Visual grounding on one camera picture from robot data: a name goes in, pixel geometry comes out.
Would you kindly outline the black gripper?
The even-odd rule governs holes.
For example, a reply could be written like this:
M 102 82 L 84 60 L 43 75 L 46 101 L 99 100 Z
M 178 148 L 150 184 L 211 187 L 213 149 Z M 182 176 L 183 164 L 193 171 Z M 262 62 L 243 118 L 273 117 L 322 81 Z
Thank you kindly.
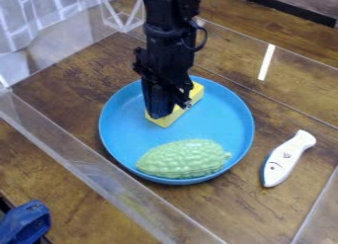
M 197 31 L 205 31 L 193 18 L 199 14 L 201 0 L 143 0 L 147 12 L 144 33 L 147 48 L 135 49 L 135 71 L 143 76 L 142 89 L 148 115 L 158 120 L 173 112 L 174 103 L 191 107 L 194 86 L 187 70 L 194 54 L 206 41 L 195 45 Z

